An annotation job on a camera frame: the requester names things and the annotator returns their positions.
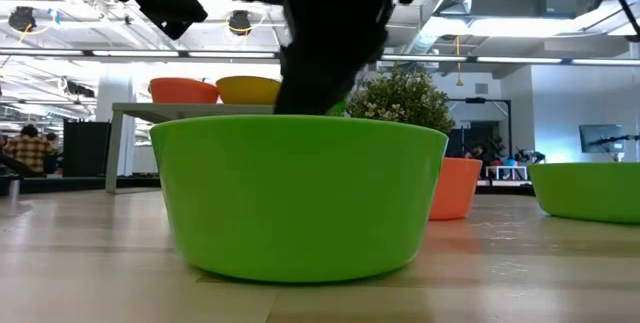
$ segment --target white table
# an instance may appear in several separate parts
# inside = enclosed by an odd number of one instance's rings
[[[210,117],[222,115],[271,114],[272,106],[231,105],[231,104],[155,104],[155,103],[114,103],[111,121],[109,158],[105,190],[116,193],[118,180],[118,159],[122,138],[122,119],[125,115],[140,118],[150,123],[164,123],[176,119]]]
[[[493,166],[493,167],[487,167],[486,168],[486,173],[487,173],[487,177],[489,177],[489,172],[494,171],[496,173],[496,179],[495,180],[500,180],[500,170],[501,169],[505,169],[505,170],[511,170],[511,179],[515,180],[515,176],[516,176],[516,171],[521,169],[522,171],[524,171],[524,180],[529,180],[529,175],[528,175],[528,170],[527,170],[527,166]]]

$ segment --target orange bowl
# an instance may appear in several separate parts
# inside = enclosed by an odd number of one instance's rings
[[[154,103],[215,104],[218,88],[187,78],[155,78],[151,80],[151,99]]]
[[[445,158],[429,219],[461,219],[469,214],[481,169],[477,159]]]

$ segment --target table leg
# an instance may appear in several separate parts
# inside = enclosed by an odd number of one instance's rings
[[[118,183],[118,161],[120,159],[120,140],[122,139],[123,113],[113,112],[111,120],[111,139],[109,142],[109,158],[107,160],[107,179],[105,190],[107,193],[116,194]]]

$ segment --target wood grain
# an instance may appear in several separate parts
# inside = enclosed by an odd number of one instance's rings
[[[404,269],[311,286],[187,266],[159,191],[0,201],[2,322],[639,322],[639,304],[640,227],[548,217],[534,198],[478,196]]]

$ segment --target bowl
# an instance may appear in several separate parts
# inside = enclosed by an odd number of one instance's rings
[[[553,216],[640,223],[640,163],[535,164],[529,174],[540,208]]]
[[[447,144],[426,128],[328,116],[185,119],[151,137],[184,258],[272,282],[349,280],[411,261]]]
[[[155,78],[149,90],[154,103],[215,104],[218,101],[218,88],[194,79]]]
[[[445,158],[431,207],[431,220],[462,219],[471,211],[482,161]]]
[[[224,104],[274,105],[280,90],[280,82],[262,77],[226,77],[216,85]]]

